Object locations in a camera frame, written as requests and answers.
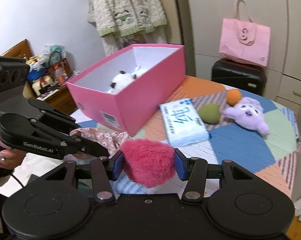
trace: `purple plush toy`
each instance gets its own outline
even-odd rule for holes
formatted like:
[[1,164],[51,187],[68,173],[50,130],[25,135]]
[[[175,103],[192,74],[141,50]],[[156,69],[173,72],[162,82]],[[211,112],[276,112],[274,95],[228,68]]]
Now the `purple plush toy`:
[[249,97],[243,97],[234,107],[228,107],[223,111],[223,115],[234,121],[240,126],[256,130],[260,134],[269,134],[269,127],[265,123],[263,108],[260,103]]

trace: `blue gripper pad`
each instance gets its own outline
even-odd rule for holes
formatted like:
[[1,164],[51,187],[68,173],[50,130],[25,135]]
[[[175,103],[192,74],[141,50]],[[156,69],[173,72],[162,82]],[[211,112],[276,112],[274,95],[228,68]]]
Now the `blue gripper pad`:
[[124,165],[124,154],[121,152],[121,154],[117,157],[114,163],[113,179],[118,180],[123,170],[123,165]]
[[176,152],[174,154],[175,154],[175,164],[174,164],[175,171],[176,171],[179,179],[184,181],[185,176],[186,176],[184,162]]

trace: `human hand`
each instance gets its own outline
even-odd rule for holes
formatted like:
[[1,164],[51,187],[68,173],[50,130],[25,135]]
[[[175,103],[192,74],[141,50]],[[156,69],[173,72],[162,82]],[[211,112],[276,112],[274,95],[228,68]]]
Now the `human hand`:
[[22,164],[26,152],[12,149],[0,141],[0,146],[6,148],[0,152],[0,168],[12,170]]

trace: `blue and white tissue package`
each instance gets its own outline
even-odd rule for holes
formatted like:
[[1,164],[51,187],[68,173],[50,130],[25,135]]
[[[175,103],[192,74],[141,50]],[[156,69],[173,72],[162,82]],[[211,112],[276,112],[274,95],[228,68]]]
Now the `blue and white tissue package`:
[[209,132],[198,116],[190,98],[161,104],[159,107],[167,140],[171,146],[180,147],[209,139]]

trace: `black suitcase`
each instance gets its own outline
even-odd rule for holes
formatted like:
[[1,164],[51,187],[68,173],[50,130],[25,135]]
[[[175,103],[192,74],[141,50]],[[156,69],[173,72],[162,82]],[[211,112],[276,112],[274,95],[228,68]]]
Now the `black suitcase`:
[[212,67],[212,81],[262,95],[266,84],[262,67],[221,58]]

